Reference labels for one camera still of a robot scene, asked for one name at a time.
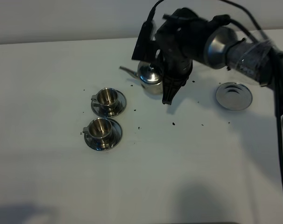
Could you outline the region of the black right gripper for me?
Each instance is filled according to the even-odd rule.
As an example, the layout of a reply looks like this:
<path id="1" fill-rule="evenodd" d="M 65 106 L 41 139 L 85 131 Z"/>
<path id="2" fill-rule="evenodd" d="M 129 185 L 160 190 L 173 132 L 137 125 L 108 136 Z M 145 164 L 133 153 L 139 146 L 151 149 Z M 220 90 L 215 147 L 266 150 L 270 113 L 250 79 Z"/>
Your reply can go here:
<path id="1" fill-rule="evenodd" d="M 192 61 L 204 63 L 204 50 L 213 33 L 211 21 L 199 17 L 189 8 L 179 8 L 165 20 L 155 34 L 156 43 L 163 53 L 162 103 L 172 100 L 187 82 Z"/>

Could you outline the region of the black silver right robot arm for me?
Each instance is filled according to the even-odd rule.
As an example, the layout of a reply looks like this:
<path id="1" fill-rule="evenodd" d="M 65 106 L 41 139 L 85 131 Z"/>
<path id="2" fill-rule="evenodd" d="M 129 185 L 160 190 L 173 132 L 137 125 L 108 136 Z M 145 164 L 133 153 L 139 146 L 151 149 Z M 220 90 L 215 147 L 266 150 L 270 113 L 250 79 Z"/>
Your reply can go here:
<path id="1" fill-rule="evenodd" d="M 257 40 L 227 14 L 207 21 L 192 10 L 181 8 L 164 15 L 164 20 L 155 34 L 163 71 L 164 104 L 171 104 L 186 84 L 195 61 L 215 70 L 236 70 L 277 91 L 283 118 L 283 52 L 275 50 L 268 41 Z"/>

